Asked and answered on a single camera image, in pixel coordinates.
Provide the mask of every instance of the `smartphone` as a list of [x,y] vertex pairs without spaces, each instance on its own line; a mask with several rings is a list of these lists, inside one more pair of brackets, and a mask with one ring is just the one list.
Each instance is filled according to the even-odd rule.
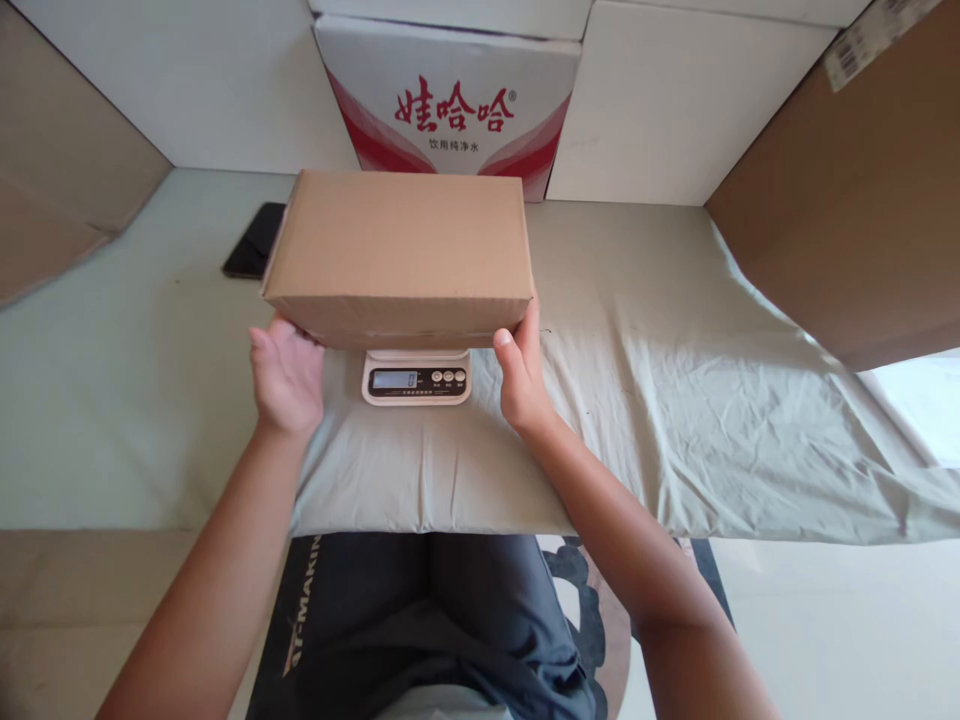
[[284,203],[264,203],[260,206],[240,242],[220,268],[224,275],[251,280],[263,278],[286,207]]

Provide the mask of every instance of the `kitchen scale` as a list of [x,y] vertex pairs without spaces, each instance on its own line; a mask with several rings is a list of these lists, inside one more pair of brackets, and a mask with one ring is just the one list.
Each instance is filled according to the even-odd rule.
[[363,363],[371,405],[459,405],[470,388],[469,350],[368,350]]

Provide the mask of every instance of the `leg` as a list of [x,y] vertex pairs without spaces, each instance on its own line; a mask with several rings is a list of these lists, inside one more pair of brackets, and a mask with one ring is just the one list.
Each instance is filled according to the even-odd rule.
[[316,551],[308,644],[370,627],[429,592],[427,538],[397,533],[334,533]]
[[532,535],[430,535],[430,587],[467,633],[518,660],[566,666],[577,655]]

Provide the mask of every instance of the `dark pants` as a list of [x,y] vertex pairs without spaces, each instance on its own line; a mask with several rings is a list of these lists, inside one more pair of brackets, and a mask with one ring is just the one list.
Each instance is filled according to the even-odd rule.
[[517,720],[594,717],[532,536],[325,535],[302,636],[266,717],[368,718],[436,684],[472,687]]

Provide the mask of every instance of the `fingernail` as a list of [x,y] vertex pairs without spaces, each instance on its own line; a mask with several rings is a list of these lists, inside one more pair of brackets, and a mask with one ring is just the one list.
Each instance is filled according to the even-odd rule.
[[504,345],[509,345],[511,342],[513,342],[513,336],[506,328],[500,328],[493,334],[494,347],[503,347]]

